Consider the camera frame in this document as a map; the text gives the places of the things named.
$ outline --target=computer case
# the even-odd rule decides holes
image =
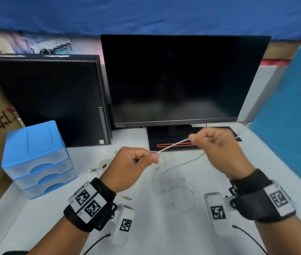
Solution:
[[[111,144],[98,55],[0,55],[0,87],[25,126],[55,120],[67,147]]]

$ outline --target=forearm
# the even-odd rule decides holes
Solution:
[[[270,255],[301,255],[301,221],[297,216],[256,227]]]
[[[79,255],[88,236],[62,217],[28,255]]]

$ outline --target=monitor screen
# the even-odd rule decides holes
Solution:
[[[115,127],[236,121],[269,41],[101,35]]]

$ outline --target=monitor stand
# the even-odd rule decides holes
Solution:
[[[187,139],[191,133],[197,133],[203,127],[192,127],[190,124],[167,125],[167,126],[151,126],[147,127],[148,143],[150,151],[159,151],[181,140]],[[238,135],[229,127],[223,126],[218,128],[228,128],[233,132],[237,141],[242,141]],[[198,150],[189,140],[171,147],[165,151],[179,150]]]

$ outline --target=white desk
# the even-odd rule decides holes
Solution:
[[[214,123],[213,126],[230,126],[243,140],[239,142],[250,162],[260,168],[271,179],[277,180],[289,193],[297,206],[297,214],[301,218],[301,180],[285,165],[251,130],[239,123]],[[18,218],[0,244],[0,255],[9,250],[31,249],[61,218],[68,198],[84,182],[91,180],[95,174],[89,174],[88,168],[109,158],[122,146],[148,148],[145,128],[123,129],[113,132],[113,144],[70,148],[74,168],[78,178],[66,186],[45,196],[28,201]],[[181,164],[201,154],[196,151],[166,152],[166,167]],[[138,182],[124,195],[132,201],[118,197],[116,203],[125,203],[133,207],[136,217],[131,226],[129,240],[124,247],[110,246],[108,240],[97,244],[89,254],[145,254],[168,255],[190,254],[262,254],[260,248],[244,233],[235,230],[232,237],[219,238],[212,231],[203,195],[207,192],[219,191],[229,195],[230,187],[227,178],[215,170],[205,156],[185,166],[171,171],[173,177],[185,177],[195,187],[196,205],[192,212],[182,213],[168,209],[170,201],[180,203],[183,197],[179,190],[174,190],[170,197],[158,195],[152,188],[154,168],[144,171]],[[237,212],[231,213],[233,224],[243,228],[259,243],[262,243],[253,222],[242,218]],[[93,231],[85,247],[84,253],[100,236],[107,233],[108,225],[102,232]]]

